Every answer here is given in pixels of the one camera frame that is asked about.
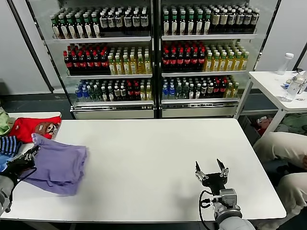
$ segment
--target person's leg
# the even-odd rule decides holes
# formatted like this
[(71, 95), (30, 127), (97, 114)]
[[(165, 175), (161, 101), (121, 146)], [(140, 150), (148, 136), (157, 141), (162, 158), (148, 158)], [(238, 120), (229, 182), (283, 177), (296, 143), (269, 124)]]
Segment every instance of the person's leg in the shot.
[(287, 216), (283, 219), (272, 219), (258, 224), (259, 230), (276, 230), (292, 217), (298, 215), (307, 200), (307, 172), (284, 176), (279, 182), (276, 192), (286, 209)]
[(281, 158), (302, 168), (303, 157), (307, 155), (307, 136), (271, 132), (260, 138), (253, 148), (261, 163)]

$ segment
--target red t-shirt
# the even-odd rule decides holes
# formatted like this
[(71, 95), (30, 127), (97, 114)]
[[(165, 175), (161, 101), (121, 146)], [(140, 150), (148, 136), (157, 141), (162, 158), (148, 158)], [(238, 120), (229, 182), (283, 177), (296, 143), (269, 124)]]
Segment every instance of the red t-shirt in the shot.
[(19, 117), (16, 119), (13, 128), (8, 136), (16, 136), (23, 143), (32, 142), (32, 133), (38, 133), (48, 139), (52, 138), (61, 124), (60, 116), (51, 118), (25, 118)]

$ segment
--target clear plastic bottle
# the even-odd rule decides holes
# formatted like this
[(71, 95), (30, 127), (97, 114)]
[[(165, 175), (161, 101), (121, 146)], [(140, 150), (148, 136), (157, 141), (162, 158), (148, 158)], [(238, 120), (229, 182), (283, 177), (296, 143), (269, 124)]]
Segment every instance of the clear plastic bottle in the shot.
[(276, 72), (278, 75), (284, 75), (284, 73), (287, 71), (290, 61), (294, 58), (294, 54), (286, 53), (284, 58), (284, 63), (278, 68)]

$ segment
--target small white table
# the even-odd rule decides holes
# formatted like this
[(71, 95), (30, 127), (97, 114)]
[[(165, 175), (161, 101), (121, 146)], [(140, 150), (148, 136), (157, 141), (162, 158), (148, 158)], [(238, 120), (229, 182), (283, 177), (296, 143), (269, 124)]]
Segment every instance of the small white table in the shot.
[[(48, 222), (172, 223), (200, 221), (204, 173), (229, 167), (226, 188), (237, 192), (245, 219), (286, 215), (237, 120), (63, 120), (55, 141), (85, 145), (88, 159), (77, 195), (21, 182), (1, 219)], [(214, 221), (213, 209), (202, 211)]]
[(283, 84), (296, 74), (297, 73), (295, 71), (287, 71), (284, 75), (278, 75), (275, 72), (266, 71), (249, 72), (250, 78), (236, 109), (234, 118), (239, 118), (253, 85), (260, 89), (263, 94), (278, 108), (277, 114), (266, 129), (264, 135), (275, 131), (287, 113), (306, 113), (307, 92), (303, 92), (302, 94), (298, 94), (296, 96), (296, 99), (302, 98), (302, 101), (294, 99), (292, 102), (284, 102), (281, 100), (286, 90), (283, 87)]

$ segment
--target white bottle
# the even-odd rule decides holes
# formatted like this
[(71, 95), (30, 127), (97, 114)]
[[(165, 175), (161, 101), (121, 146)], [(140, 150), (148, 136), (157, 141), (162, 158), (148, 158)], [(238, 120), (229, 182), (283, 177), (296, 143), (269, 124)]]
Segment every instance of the white bottle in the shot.
[(301, 77), (293, 77), (291, 84), (289, 85), (287, 91), (285, 92), (284, 97), (282, 98), (285, 102), (291, 102), (296, 97), (298, 91), (301, 89), (302, 84), (304, 83), (305, 79)]

